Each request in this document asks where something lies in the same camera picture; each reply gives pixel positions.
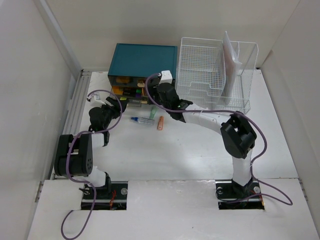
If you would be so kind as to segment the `green cap black highlighter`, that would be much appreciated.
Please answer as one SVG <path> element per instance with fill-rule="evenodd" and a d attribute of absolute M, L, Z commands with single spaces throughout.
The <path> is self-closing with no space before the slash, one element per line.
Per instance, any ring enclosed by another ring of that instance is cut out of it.
<path fill-rule="evenodd" d="M 137 90 L 135 88 L 124 88 L 123 89 L 123 95 L 124 94 L 135 94 L 137 92 Z"/>

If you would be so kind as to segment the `teal desktop drawer cabinet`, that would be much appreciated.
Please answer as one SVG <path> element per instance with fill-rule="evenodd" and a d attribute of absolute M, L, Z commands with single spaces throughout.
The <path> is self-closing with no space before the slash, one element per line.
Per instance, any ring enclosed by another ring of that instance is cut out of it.
<path fill-rule="evenodd" d="M 169 70 L 176 79 L 178 47 L 117 43 L 108 71 L 112 92 L 117 97 L 148 103 L 145 81 L 152 74 Z M 141 97 L 123 94 L 124 88 L 141 90 Z"/>

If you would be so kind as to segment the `clear mesh zipper pouch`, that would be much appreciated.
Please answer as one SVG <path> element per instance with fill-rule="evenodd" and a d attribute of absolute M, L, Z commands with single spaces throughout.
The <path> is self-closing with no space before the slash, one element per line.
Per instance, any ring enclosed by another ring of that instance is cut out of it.
<path fill-rule="evenodd" d="M 223 90 L 223 96 L 229 99 L 232 96 L 232 91 L 236 81 L 236 77 L 242 66 L 242 63 L 239 61 L 238 55 L 232 46 L 227 31 L 224 32 L 222 47 L 225 67 L 225 85 Z"/>

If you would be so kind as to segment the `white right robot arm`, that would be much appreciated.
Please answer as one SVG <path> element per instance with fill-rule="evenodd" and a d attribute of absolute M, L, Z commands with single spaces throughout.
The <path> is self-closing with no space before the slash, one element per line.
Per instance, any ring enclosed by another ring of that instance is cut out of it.
<path fill-rule="evenodd" d="M 257 134 L 246 116 L 238 111 L 229 115 L 224 115 L 224 110 L 221 114 L 210 112 L 191 101 L 180 99 L 170 83 L 161 83 L 152 88 L 157 100 L 152 98 L 149 89 L 145 87 L 149 99 L 174 120 L 198 125 L 221 135 L 225 150 L 232 156 L 232 193 L 237 197 L 247 194 L 250 191 L 249 182 L 253 178 L 250 161 Z"/>

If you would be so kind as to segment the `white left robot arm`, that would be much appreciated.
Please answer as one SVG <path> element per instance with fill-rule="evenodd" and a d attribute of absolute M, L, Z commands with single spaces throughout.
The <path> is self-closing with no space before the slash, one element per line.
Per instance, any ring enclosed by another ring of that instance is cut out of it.
<path fill-rule="evenodd" d="M 92 183 L 94 192 L 100 198 L 107 198 L 112 192 L 112 183 L 109 175 L 94 166 L 93 149 L 105 147 L 109 143 L 109 128 L 112 120 L 118 119 L 121 112 L 126 110 L 128 99 L 115 100 L 107 97 L 108 103 L 93 107 L 89 110 L 90 126 L 88 133 L 79 137 L 72 134 L 63 134 L 59 137 L 55 155 L 54 173 L 60 177 L 70 176 L 77 181 Z"/>

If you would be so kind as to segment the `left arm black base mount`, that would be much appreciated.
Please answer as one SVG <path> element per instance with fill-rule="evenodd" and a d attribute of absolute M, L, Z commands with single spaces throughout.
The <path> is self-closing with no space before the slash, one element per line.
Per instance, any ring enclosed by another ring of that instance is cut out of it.
<path fill-rule="evenodd" d="M 128 187 L 127 181 L 111 181 L 111 178 L 108 176 L 104 186 L 96 187 L 96 199 L 93 210 L 126 210 Z M 79 190 L 82 191 L 80 209 L 90 210 L 94 200 L 93 188 L 85 184 L 84 187 L 79 188 Z"/>

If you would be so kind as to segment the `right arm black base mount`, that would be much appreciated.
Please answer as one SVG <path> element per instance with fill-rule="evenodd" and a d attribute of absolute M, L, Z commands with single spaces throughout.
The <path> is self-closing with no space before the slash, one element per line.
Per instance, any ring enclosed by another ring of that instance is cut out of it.
<path fill-rule="evenodd" d="M 245 186 L 235 183 L 232 179 L 215 181 L 215 196 L 219 210 L 264 210 L 261 188 L 252 179 Z"/>

